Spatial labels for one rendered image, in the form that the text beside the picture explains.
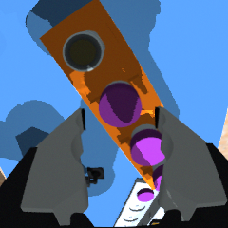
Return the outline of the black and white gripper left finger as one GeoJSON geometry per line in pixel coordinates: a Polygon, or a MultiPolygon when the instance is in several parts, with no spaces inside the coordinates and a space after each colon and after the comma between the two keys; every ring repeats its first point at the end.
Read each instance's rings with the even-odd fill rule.
{"type": "Polygon", "coordinates": [[[81,135],[85,109],[78,108],[26,155],[0,186],[0,228],[70,225],[89,206],[81,135]]]}

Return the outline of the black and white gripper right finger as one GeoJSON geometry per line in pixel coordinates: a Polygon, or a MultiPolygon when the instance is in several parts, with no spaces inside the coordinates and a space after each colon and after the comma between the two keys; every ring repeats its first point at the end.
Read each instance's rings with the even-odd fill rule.
{"type": "Polygon", "coordinates": [[[166,158],[159,188],[164,213],[178,209],[181,221],[228,228],[228,160],[164,107],[155,107],[155,128],[166,158]]]}

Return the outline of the blue flat mat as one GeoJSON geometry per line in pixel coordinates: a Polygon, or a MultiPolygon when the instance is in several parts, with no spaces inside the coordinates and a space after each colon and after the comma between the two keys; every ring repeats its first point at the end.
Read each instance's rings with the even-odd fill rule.
{"type": "MultiPolygon", "coordinates": [[[[39,39],[92,0],[0,0],[0,167],[7,177],[77,108],[85,109],[92,224],[113,227],[143,177],[113,141],[39,39]]],[[[228,109],[228,0],[99,0],[163,107],[219,147],[228,109]]]]}

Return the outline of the grey control box with blue and green buttons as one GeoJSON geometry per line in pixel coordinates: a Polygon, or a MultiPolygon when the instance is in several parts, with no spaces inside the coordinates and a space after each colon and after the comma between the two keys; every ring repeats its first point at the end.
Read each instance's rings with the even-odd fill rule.
{"type": "MultiPolygon", "coordinates": [[[[82,164],[81,157],[79,158],[78,163],[82,164]]],[[[85,176],[87,187],[90,187],[90,184],[97,184],[98,179],[105,178],[103,168],[87,168],[87,173],[88,176],[85,176]]]]}

